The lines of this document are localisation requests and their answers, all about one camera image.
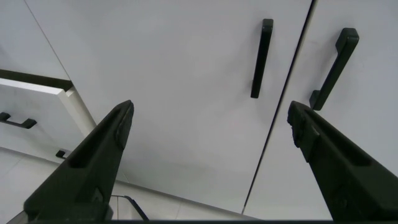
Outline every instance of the white cabinet door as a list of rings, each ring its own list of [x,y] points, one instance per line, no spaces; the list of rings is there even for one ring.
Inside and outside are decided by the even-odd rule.
[[[359,42],[318,112],[387,169],[398,175],[398,1],[318,1],[297,57],[244,214],[263,219],[330,219],[326,203],[294,146],[287,111],[292,100],[309,105],[337,56],[345,27]]]
[[[27,1],[96,122],[135,106],[130,183],[242,212],[311,1]],[[250,97],[263,19],[274,29]]]
[[[0,1],[0,69],[69,80],[24,0]]]

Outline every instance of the floor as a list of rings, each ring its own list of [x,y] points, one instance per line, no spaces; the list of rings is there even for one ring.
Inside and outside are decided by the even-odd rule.
[[[25,200],[57,168],[58,164],[0,148],[0,223],[22,211]],[[150,220],[247,220],[228,212],[177,197],[116,182],[113,195],[133,198]],[[112,197],[113,219],[138,219],[124,198]]]

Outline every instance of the black handle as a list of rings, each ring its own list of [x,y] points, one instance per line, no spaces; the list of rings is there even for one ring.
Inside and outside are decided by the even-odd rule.
[[[338,77],[346,66],[348,59],[359,42],[359,35],[354,28],[344,28],[336,42],[337,58],[331,67],[321,90],[314,90],[310,97],[310,106],[313,110],[321,110],[328,96],[337,82]]]
[[[271,41],[272,28],[274,27],[273,19],[262,20],[261,38],[259,44],[259,52],[257,54],[256,69],[254,70],[253,84],[251,87],[251,98],[259,98],[262,76],[264,67],[266,66],[269,42]]]
[[[26,129],[29,129],[29,128],[33,127],[35,124],[37,124],[37,122],[35,120],[30,119],[30,118],[26,119],[26,121],[24,121],[22,124],[18,124],[18,123],[12,122],[12,121],[8,121],[7,119],[10,117],[11,116],[9,114],[2,112],[2,113],[0,113],[0,122],[14,125],[14,126],[17,126],[20,128],[26,128]]]
[[[64,151],[62,151],[62,150],[59,150],[59,151],[55,154],[55,156],[58,157],[58,158],[60,158],[60,159],[66,159],[66,157],[64,157],[65,154],[66,154],[66,152],[64,152]]]

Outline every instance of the drawer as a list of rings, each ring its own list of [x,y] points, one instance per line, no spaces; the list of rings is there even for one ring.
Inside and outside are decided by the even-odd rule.
[[[74,150],[95,127],[77,91],[0,78],[0,146],[48,159]],[[36,123],[21,127],[27,119]]]

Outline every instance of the white cabinet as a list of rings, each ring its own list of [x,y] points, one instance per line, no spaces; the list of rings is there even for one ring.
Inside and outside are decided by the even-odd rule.
[[[245,215],[263,219],[331,219],[326,203],[294,146],[287,111],[292,100],[309,105],[337,56],[345,27],[359,42],[318,112],[387,169],[398,175],[398,1],[318,1],[290,76]]]
[[[58,161],[59,149],[74,150],[95,127],[74,88],[0,78],[0,113],[0,147],[51,161]],[[28,120],[31,125],[21,125]]]
[[[241,212],[310,7],[278,1],[27,1],[98,123],[130,99],[130,183]],[[263,19],[273,19],[258,99]]]
[[[69,80],[24,0],[0,1],[0,69]]]

